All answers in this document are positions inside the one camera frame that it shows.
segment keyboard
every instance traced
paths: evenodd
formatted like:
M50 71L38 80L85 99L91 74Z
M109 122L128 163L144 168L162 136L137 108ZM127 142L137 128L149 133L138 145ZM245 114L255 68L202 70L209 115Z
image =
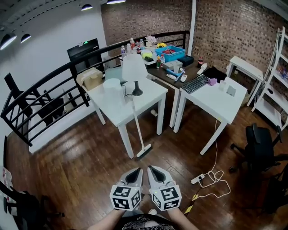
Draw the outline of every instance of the keyboard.
M187 82L185 85L182 85L181 88L185 90L187 93L191 94L195 90L201 88L202 86L206 85L208 82L208 77L205 75L201 75L190 82Z

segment small white stool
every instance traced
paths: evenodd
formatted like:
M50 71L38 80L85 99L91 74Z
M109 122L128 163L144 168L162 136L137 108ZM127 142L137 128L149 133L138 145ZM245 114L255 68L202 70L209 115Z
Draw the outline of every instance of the small white stool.
M263 82L263 72L257 69L255 66L244 61L243 59L240 59L237 56L234 56L230 60L230 63L226 72L227 77L230 77L233 70L235 69L248 75L249 77L251 77L252 79L256 81L253 86L253 89L251 90L249 94L249 101L247 103L247 106L249 106L252 100L254 99L254 97L256 96L256 93L258 92L258 89L260 88Z

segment metal railing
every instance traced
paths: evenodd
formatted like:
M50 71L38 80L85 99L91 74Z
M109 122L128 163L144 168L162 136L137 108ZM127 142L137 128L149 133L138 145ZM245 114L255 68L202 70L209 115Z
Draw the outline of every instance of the metal railing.
M185 48L185 43L186 43L186 35L189 34L189 31L174 31L174 32L167 32L167 33L161 33L161 34L155 34L154 36L156 38L163 38L163 37L167 37L167 36L173 36L173 35L183 35L182 38L177 38L174 40L169 40L169 41L161 41L164 43L174 43L174 42L178 42L178 41L183 41L182 44L177 45L177 46L182 46L183 48ZM140 40L140 39L144 39L145 37L140 37L140 38L136 38L135 40ZM17 96L13 101L11 101L12 99L12 95L13 95L13 89L11 90L9 96L7 97L6 103L3 107L2 113L1 113L1 118L7 123L7 125L23 140L25 141L29 146L32 146L32 141L39 136L41 133L43 133L46 129L48 129L49 127L51 127L54 123L56 123L57 121L59 121L60 119L62 119L63 117L67 116L69 113L73 112L75 109L81 107L82 105L86 105L87 107L89 106L89 99L87 99L84 90L79 86L79 84L76 82L76 77L78 74L84 72L85 70L92 68L92 67L98 67L100 65L103 65L106 62L109 62L111 60L117 59L119 58L121 55L116 55L108 60L96 63L94 65L91 65L89 68L84 69L80 72L77 72L75 65L83 62L83 61L87 61L89 58L93 57L93 56L98 56L102 53L105 52L109 52L115 49L120 48L122 45L126 45L127 43L129 43L130 40L125 40L116 44L112 44L110 46L107 46L105 48L101 48L98 50L95 50L91 53L88 53L86 55L83 55L82 57L79 57L76 60L73 60L61 67L59 67L58 69L54 70L53 72L49 73L47 76L45 76L44 78L42 78L41 80L39 80L38 82L36 82L34 85L32 85L28 90L26 90L25 92L23 92L22 94L20 94L19 96ZM49 89L48 91L44 91L44 94L40 95L38 93L38 88L41 87L43 84L45 84L46 82L50 81L51 79L57 77L59 74L63 73L66 70L70 70L72 73L72 76L65 79L64 81L62 81L61 83L59 83L58 85L54 86L53 88ZM64 85L65 83L67 83L68 81L73 80L75 85L73 87L71 87L70 89L66 90L65 92L63 92L62 94L58 95L57 97L51 99L49 96L49 93L54 91L55 89L57 89L58 87L60 87L61 85ZM63 103L62 105L58 106L57 108L53 108L52 111L50 111L46 116L44 116L40 121L38 121L36 124L34 124L32 127L28 127L28 122L37 114L39 114L40 111L43 111L45 108L48 108L49 105L51 105L53 102L55 102L55 100L60 99L61 97L63 97L64 95L70 93L72 90L78 89L79 94L76 95L75 97L70 98L70 100L68 100L67 102ZM79 105L75 106L72 110L70 110L67 113L64 113L62 116L58 117L57 119L55 119L53 122L49 123L45 128L41 129L37 134L35 134L32 137L28 137L28 133L31 132L35 127L37 127L40 123L44 122L45 119L52 117L53 113L55 113L58 109L60 108L64 108L65 105L75 101L75 99L82 97L83 102L80 103ZM31 110L31 106L41 106L41 108L35 112L32 113ZM18 112L17 114L13 117L14 115L14 109L18 106Z

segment black lamp base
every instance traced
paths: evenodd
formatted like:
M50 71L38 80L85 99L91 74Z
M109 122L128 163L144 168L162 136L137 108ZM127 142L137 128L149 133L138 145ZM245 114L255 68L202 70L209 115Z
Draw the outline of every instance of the black lamp base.
M135 81L135 89L133 90L132 94L134 96L140 96L143 94L143 91L139 88L139 83L138 81Z

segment ceiling light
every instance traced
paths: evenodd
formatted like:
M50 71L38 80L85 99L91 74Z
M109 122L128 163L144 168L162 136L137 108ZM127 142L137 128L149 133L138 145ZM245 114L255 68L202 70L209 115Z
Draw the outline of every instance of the ceiling light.
M121 2L126 2L126 0L108 0L107 4L116 4Z
M29 38L31 38L30 34L24 34L21 38L21 43L23 43L24 41L28 40Z
M6 34L1 41L0 50L3 50L6 46L11 44L11 42L13 42L16 38L17 36L13 32Z
M93 6L91 6L90 4L85 4L84 6L82 6L82 11L83 10L87 10L87 9L91 9L91 8L93 8Z

